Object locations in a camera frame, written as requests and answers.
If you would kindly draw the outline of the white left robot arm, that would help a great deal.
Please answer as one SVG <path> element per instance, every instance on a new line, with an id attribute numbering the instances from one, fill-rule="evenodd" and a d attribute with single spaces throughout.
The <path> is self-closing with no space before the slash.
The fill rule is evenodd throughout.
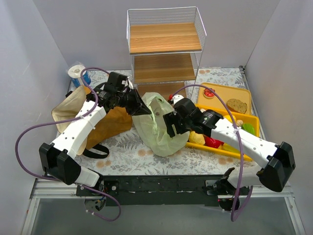
<path id="1" fill-rule="evenodd" d="M 77 119 L 61 131 L 51 144 L 41 145 L 39 154 L 44 172 L 67 185 L 94 187 L 100 175 L 80 166 L 75 158 L 80 146 L 87 140 L 96 124 L 115 107 L 125 108 L 131 116 L 151 114 L 128 77 L 111 72 L 107 82 L 97 86 L 86 96 L 82 108 L 76 115 Z"/>

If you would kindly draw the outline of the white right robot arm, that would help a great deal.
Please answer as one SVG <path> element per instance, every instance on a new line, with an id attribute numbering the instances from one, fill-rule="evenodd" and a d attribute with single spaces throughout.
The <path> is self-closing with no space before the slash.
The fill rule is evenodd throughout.
<path id="1" fill-rule="evenodd" d="M 275 144 L 235 128 L 221 114 L 213 110 L 202 112 L 191 100 L 181 95 L 174 97 L 174 110 L 163 115 L 163 119 L 170 137 L 194 131 L 243 150 L 257 163 L 256 168 L 246 168 L 242 173 L 228 170 L 221 178 L 221 184 L 227 187 L 263 185 L 274 192 L 281 192 L 295 169 L 290 144 Z"/>

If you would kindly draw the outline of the red toy donut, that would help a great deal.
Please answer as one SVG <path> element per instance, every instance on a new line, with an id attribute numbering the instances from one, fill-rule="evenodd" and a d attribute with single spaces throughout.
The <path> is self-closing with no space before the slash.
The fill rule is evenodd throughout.
<path id="1" fill-rule="evenodd" d="M 203 96 L 207 99 L 213 99 L 215 97 L 215 94 L 210 89 L 204 89 Z"/>

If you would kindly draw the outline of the yellow plastic bin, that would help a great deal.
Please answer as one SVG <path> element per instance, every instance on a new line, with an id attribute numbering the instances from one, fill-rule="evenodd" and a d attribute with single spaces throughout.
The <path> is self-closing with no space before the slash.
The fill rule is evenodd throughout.
<path id="1" fill-rule="evenodd" d="M 226 111 L 226 109 L 217 109 L 217 108 L 214 108 L 214 107 L 203 106 L 203 105 L 199 105 L 199 104 L 196 104 L 196 106 L 199 109 L 206 109 L 206 110 L 210 109 L 210 110 L 216 111 L 217 113 L 220 113 L 223 116 L 224 115 L 228 115 L 228 112 Z M 260 136 L 260 131 L 259 131 L 260 121 L 259 121 L 258 117 L 252 116 L 252 115 L 240 114 L 240 113 L 236 113 L 236 112 L 233 112 L 233 111 L 231 111 L 231 113 L 232 113 L 232 115 L 234 117 L 236 117 L 236 119 L 240 119 L 244 123 L 251 124 L 253 126 L 253 128 L 254 128 L 255 135 L 257 137 Z M 224 156 L 240 159 L 240 153 L 225 151 L 222 148 L 213 148 L 213 147 L 210 147 L 210 146 L 200 145 L 200 144 L 190 143 L 190 142 L 187 142 L 185 146 L 189 147 L 189 148 L 193 148 L 193 149 L 200 149 L 200 150 L 203 150 L 203 151 L 209 151 L 209 152 L 213 152 L 215 154 L 219 154 L 219 155 L 224 155 Z"/>

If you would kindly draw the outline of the brown bread slice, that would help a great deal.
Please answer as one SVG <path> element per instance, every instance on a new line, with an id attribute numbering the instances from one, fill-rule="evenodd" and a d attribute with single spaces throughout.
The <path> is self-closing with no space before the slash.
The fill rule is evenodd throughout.
<path id="1" fill-rule="evenodd" d="M 241 114 L 245 114 L 247 112 L 247 104 L 240 101 L 239 99 L 234 99 L 234 98 L 229 99 L 226 102 L 226 105 L 228 109 L 233 112 L 237 112 Z"/>

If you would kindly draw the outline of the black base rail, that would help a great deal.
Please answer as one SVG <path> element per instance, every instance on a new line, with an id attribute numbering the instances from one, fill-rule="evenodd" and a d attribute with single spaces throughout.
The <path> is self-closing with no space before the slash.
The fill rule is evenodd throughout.
<path id="1" fill-rule="evenodd" d="M 235 190 L 223 186 L 222 175 L 102 176 L 104 192 L 121 205 L 205 205 L 218 207 L 218 198 Z"/>

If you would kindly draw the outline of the yellow toy lemon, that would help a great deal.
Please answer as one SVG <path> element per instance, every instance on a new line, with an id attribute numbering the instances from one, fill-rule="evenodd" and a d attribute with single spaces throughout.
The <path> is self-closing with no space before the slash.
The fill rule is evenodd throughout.
<path id="1" fill-rule="evenodd" d="M 205 145 L 205 138 L 203 134 L 198 134 L 195 131 L 190 132 L 188 140 L 190 143 Z"/>

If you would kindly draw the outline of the blue wrapped toilet paper roll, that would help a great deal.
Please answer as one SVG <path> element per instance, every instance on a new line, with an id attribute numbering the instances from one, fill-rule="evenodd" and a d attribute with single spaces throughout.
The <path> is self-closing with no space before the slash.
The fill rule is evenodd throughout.
<path id="1" fill-rule="evenodd" d="M 76 61 L 66 70 L 68 76 L 71 78 L 71 81 L 76 88 L 81 85 L 85 85 L 83 80 L 81 79 L 81 71 L 83 69 L 85 69 L 85 66 L 82 63 Z"/>

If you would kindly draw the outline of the white toy garlic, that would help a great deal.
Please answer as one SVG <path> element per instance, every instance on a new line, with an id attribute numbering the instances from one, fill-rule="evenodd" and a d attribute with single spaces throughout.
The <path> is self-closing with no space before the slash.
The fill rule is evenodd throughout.
<path id="1" fill-rule="evenodd" d="M 236 120 L 236 126 L 239 127 L 239 128 L 242 128 L 244 122 L 240 119 Z"/>

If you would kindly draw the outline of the floral patterned table mat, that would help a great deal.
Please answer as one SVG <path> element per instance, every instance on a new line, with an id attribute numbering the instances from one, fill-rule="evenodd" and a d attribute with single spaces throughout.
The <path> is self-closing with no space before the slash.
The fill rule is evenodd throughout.
<path id="1" fill-rule="evenodd" d="M 89 72 L 91 86 L 107 81 L 101 71 Z M 204 68 L 198 72 L 197 84 L 203 82 L 247 89 L 239 68 Z M 143 144 L 136 129 L 121 133 L 101 143 L 110 154 L 105 159 L 76 157 L 81 166 L 103 175 L 196 175 L 224 174 L 231 167 L 239 167 L 240 160 L 196 148 L 184 147 L 168 157 L 160 157 Z"/>

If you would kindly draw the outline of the yellow red toy mango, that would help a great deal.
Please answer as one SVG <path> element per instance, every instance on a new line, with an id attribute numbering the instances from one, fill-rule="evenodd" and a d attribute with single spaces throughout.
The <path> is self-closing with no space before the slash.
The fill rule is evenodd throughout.
<path id="1" fill-rule="evenodd" d="M 222 146 L 222 150 L 224 151 L 228 151 L 228 152 L 232 152 L 232 153 L 236 153 L 236 154 L 240 154 L 240 151 L 232 146 L 230 146 L 227 143 L 224 143 Z"/>

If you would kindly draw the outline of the green toy leaf vegetable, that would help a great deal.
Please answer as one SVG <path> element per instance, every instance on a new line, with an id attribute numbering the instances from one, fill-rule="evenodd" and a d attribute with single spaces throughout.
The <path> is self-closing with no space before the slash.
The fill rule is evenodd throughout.
<path id="1" fill-rule="evenodd" d="M 242 124 L 242 129 L 255 136 L 255 129 L 254 129 L 254 126 L 252 124 L 250 124 L 250 123 L 243 123 Z"/>

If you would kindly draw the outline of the light green plastic bag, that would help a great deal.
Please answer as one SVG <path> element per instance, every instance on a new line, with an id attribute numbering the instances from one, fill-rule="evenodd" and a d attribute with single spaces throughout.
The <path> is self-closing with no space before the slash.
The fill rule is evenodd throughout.
<path id="1" fill-rule="evenodd" d="M 143 143 L 160 157 L 167 157 L 182 149 L 189 139 L 190 132 L 170 137 L 163 118 L 163 115 L 174 110 L 173 107 L 162 95 L 155 92 L 145 93 L 142 100 L 151 114 L 133 116 L 132 119 Z"/>

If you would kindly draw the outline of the red toy pepper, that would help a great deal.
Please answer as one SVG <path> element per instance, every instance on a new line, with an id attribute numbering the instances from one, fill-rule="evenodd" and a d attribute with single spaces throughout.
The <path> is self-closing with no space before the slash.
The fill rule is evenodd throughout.
<path id="1" fill-rule="evenodd" d="M 205 145 L 211 148 L 218 149 L 218 148 L 221 148 L 221 146 L 223 146 L 224 144 L 222 141 L 213 139 L 211 137 L 205 137 L 204 140 L 205 140 Z"/>

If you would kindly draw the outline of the yellow toy bell pepper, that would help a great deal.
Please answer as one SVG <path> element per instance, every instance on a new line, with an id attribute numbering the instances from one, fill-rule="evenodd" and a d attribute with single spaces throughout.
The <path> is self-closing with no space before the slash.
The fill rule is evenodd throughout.
<path id="1" fill-rule="evenodd" d="M 237 119 L 236 119 L 235 116 L 225 115 L 224 118 L 227 119 L 227 120 L 228 120 L 229 122 L 231 122 L 231 123 L 237 121 Z"/>

